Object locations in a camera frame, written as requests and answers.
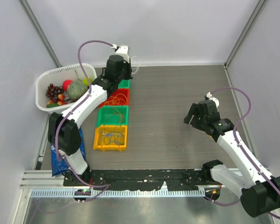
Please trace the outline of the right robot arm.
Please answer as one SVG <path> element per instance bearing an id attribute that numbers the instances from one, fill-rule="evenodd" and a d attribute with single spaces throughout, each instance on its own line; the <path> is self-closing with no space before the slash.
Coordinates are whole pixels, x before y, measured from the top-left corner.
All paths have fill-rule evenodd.
<path id="1" fill-rule="evenodd" d="M 251 217 L 279 209 L 280 176 L 273 176 L 263 167 L 229 119 L 220 118 L 218 105 L 216 98 L 193 103 L 183 122 L 209 135 L 227 152 L 240 174 L 228 169 L 221 161 L 213 160 L 203 164 L 203 182 L 218 182 L 227 187 L 239 198 L 244 210 Z"/>

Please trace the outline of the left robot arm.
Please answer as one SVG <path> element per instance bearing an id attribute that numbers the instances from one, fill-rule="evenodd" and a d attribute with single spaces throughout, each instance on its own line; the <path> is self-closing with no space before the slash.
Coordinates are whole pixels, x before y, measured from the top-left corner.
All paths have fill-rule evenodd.
<path id="1" fill-rule="evenodd" d="M 109 57 L 104 72 L 90 85 L 88 91 L 62 113 L 49 117 L 48 140 L 55 147 L 58 161 L 65 161 L 79 186 L 88 185 L 91 169 L 82 156 L 79 128 L 84 120 L 106 101 L 122 80 L 132 79 L 131 59 L 127 53 L 115 53 Z"/>

